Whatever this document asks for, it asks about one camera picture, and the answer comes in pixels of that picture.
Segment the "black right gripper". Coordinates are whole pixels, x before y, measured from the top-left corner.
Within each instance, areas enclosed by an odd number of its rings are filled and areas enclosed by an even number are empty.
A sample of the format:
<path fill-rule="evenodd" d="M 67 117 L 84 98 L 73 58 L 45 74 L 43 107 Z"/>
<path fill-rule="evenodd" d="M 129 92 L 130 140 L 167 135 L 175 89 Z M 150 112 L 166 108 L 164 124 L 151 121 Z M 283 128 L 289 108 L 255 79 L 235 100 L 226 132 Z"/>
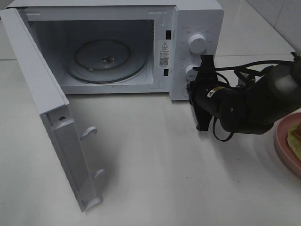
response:
<path fill-rule="evenodd" d="M 200 57 L 201 65 L 195 67 L 195 71 L 198 72 L 196 79 L 187 85 L 187 92 L 197 120 L 197 130 L 208 131 L 212 113 L 221 111 L 222 102 L 233 93 L 233 89 L 226 87 L 222 82 L 211 81 L 215 80 L 213 55 L 200 55 Z"/>

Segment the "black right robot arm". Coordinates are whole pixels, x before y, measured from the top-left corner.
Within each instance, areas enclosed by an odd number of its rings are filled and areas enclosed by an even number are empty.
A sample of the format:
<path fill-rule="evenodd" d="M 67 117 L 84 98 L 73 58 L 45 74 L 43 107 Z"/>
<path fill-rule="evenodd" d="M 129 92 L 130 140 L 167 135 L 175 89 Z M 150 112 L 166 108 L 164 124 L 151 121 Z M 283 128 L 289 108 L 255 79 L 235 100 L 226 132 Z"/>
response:
<path fill-rule="evenodd" d="M 198 131 L 215 130 L 216 123 L 232 137 L 261 135 L 301 106 L 301 57 L 293 61 L 264 60 L 220 67 L 212 55 L 201 65 L 186 89 Z"/>

